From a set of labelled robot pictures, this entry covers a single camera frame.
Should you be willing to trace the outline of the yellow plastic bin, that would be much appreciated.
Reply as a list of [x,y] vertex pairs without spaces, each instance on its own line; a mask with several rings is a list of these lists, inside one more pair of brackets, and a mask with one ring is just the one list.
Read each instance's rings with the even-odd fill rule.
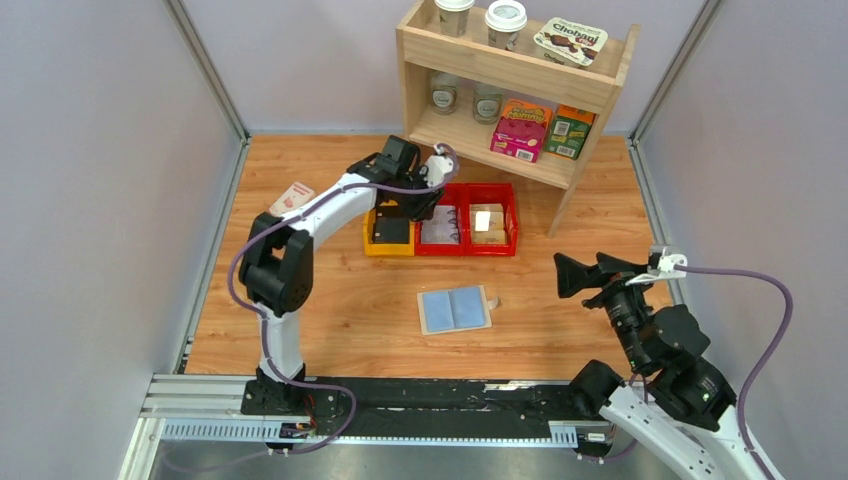
[[415,225],[397,202],[382,202],[363,219],[363,247],[368,257],[412,257]]

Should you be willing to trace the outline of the beige card holder wallet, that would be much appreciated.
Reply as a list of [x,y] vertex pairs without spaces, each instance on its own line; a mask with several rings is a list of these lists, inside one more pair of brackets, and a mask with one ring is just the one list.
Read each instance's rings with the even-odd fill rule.
[[421,332],[430,336],[490,328],[500,299],[478,285],[420,292],[417,303]]

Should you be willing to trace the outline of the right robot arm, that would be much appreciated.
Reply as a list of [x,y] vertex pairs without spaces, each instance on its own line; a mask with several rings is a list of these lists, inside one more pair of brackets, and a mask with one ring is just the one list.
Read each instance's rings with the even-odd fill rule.
[[[593,265],[556,253],[557,294],[586,290],[586,309],[603,310],[631,371],[647,382],[641,393],[609,365],[592,360],[570,382],[570,403],[581,417],[598,416],[626,431],[685,479],[779,479],[781,473],[748,427],[749,391],[788,330],[794,300],[780,280],[756,271],[695,267],[682,253],[655,250],[644,264],[599,252]],[[657,282],[687,274],[762,280],[784,299],[781,323],[739,392],[704,356],[710,345],[684,304],[653,310],[644,293]]]

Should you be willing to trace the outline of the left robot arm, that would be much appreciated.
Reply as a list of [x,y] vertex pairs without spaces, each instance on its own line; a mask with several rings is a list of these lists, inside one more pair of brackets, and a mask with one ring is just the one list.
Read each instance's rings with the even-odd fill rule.
[[438,143],[428,158],[415,143],[391,135],[383,148],[351,164],[326,191],[305,205],[274,216],[258,215],[246,244],[231,261],[232,300],[256,314],[260,331],[257,381],[267,401],[285,415],[306,399],[299,312],[314,285],[316,251],[352,220],[393,202],[409,223],[432,218],[447,184],[459,170],[455,150]]

